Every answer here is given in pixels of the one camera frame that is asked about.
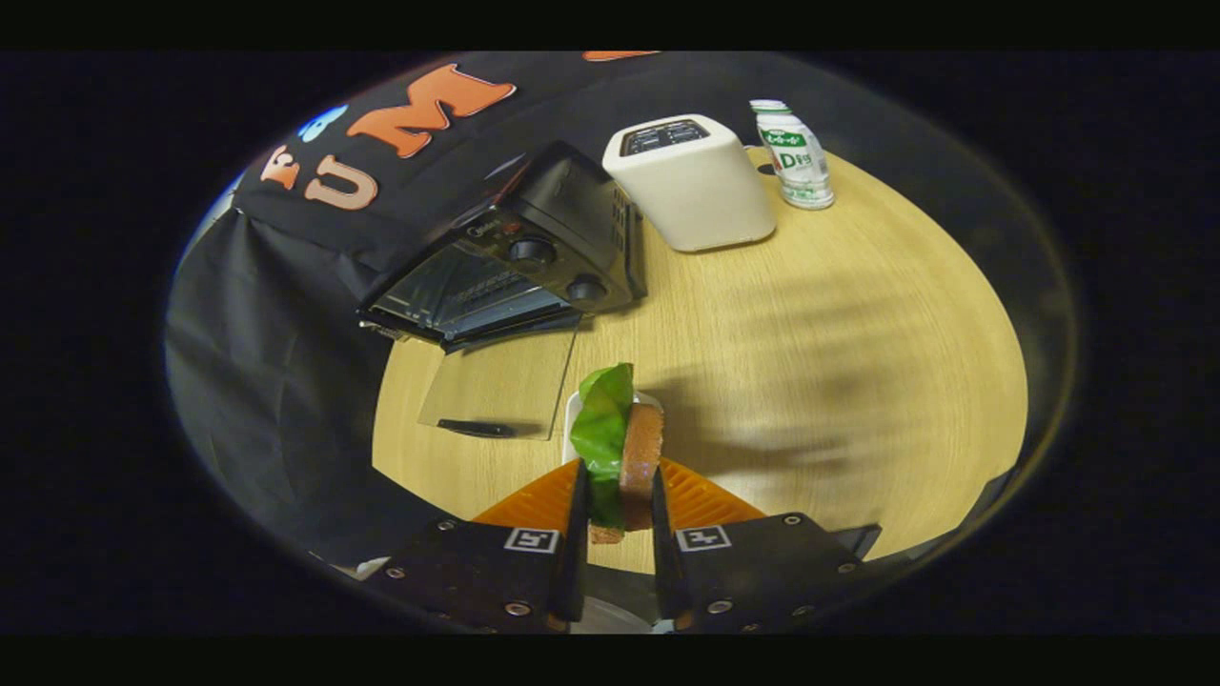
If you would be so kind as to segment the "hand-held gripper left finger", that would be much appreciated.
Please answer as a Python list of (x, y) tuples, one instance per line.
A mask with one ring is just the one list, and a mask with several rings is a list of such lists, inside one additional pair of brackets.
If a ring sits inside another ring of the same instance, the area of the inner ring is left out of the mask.
[(472, 520), (426, 524), (367, 590), (453, 634), (569, 634), (584, 605), (588, 500), (583, 463), (562, 464)]

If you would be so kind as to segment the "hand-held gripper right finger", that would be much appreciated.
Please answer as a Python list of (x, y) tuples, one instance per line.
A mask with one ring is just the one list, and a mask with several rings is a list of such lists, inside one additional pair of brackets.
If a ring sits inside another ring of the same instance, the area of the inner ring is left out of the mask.
[(676, 634), (792, 634), (881, 586), (882, 568), (813, 518), (762, 514), (669, 459), (651, 518), (660, 614)]

